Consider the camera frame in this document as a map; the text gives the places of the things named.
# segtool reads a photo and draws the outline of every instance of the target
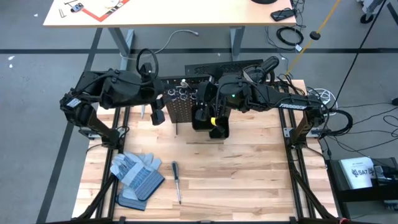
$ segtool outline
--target white cable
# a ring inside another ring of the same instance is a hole
[[[336,101],[336,97],[334,96],[334,94],[333,94],[331,91],[326,90],[326,89],[324,89],[324,88],[315,88],[315,89],[313,89],[313,90],[315,90],[316,92],[318,92],[319,95],[318,95],[317,93],[312,93],[312,90],[309,90],[308,93],[311,93],[311,94],[313,94],[313,95],[315,95],[315,96],[320,97],[320,100],[322,100],[322,102],[323,102],[325,105],[327,105],[327,104],[331,101],[331,98],[333,98],[333,99],[335,100],[335,102],[336,102],[336,110],[338,109],[338,103],[337,103],[337,101]]]
[[[156,51],[155,54],[158,54],[159,52],[161,52],[161,51],[163,51],[164,49],[166,49],[166,47],[168,46],[168,44],[169,44],[170,41],[172,40],[172,37],[174,36],[174,34],[179,33],[179,32],[187,32],[187,33],[193,34],[193,35],[195,35],[195,36],[197,36],[197,37],[199,36],[199,33],[198,33],[198,32],[195,32],[195,31],[192,31],[192,30],[177,30],[177,31],[173,32],[173,33],[170,35],[169,40],[166,42],[166,44],[165,44],[160,50]],[[124,58],[124,59],[128,59],[128,60],[137,60],[137,58],[125,57],[125,56],[122,55],[122,53],[119,53],[119,54],[120,54],[120,57],[122,57],[122,58]],[[143,55],[143,56],[141,56],[141,58],[148,57],[148,56],[150,56],[150,54],[148,54],[148,55]]]

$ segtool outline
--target perforated metal panel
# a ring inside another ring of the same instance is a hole
[[[167,80],[169,84],[180,85],[182,78],[174,78]],[[185,79],[190,86],[197,85],[201,81],[208,80],[208,77],[188,78]],[[195,88],[181,88],[165,91],[165,95],[169,95],[172,101],[166,104],[172,123],[190,123],[192,121],[191,107],[196,104]]]

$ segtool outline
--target electronic device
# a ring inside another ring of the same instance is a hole
[[[78,4],[74,5],[74,6],[72,6],[72,8],[70,9],[70,11],[71,11],[71,12],[78,12],[78,11],[82,10],[83,7],[84,7],[84,6],[83,6],[82,3],[78,3]]]
[[[293,9],[284,9],[284,10],[278,10],[275,12],[271,13],[271,17],[273,20],[277,21],[281,21],[283,19],[292,17],[295,15],[295,11]]]

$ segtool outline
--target desk leg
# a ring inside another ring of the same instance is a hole
[[[118,46],[120,53],[125,57],[130,57],[130,49],[132,47],[132,41],[134,39],[134,29],[130,29],[127,33],[127,39],[124,40],[123,34],[120,28],[108,28],[112,35],[115,44]],[[122,58],[120,63],[120,70],[127,70],[128,59]]]
[[[231,48],[232,48],[232,61],[239,60],[239,53],[241,52],[241,44],[243,40],[244,29],[246,27],[231,27]]]

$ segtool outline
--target wooden tabletop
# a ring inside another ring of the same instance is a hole
[[[84,1],[101,3],[99,0],[81,0]],[[67,1],[54,0],[44,26],[293,26],[296,23],[294,17],[275,22],[270,16],[274,11],[291,8],[289,0],[266,5],[250,0],[130,0],[103,22],[81,11],[70,12],[70,6],[64,2]],[[66,17],[60,17],[60,8]]]
[[[294,80],[294,85],[305,90],[302,80]],[[277,109],[245,114],[232,110],[230,137],[224,141],[209,140],[208,133],[195,132],[190,123],[178,124],[179,134],[175,135],[175,124],[167,114],[163,124],[153,126],[150,108],[144,119],[140,112],[140,106],[131,110],[124,150],[153,153],[162,160],[159,172],[166,180],[150,197],[144,212],[116,204],[116,220],[125,216],[127,220],[141,221],[287,221],[296,216]],[[98,110],[98,117],[111,127],[113,113]],[[296,111],[295,117],[299,122],[302,112]],[[98,143],[100,140],[95,140],[90,145]],[[320,151],[315,139],[308,139],[308,146]],[[102,147],[88,152],[73,217],[83,213],[100,190],[106,153]],[[308,149],[303,149],[303,154],[310,188],[326,209],[337,215],[323,158]],[[180,169],[181,205],[172,161],[177,161]],[[300,194],[308,217],[304,194]],[[104,214],[108,213],[109,198],[110,191]]]

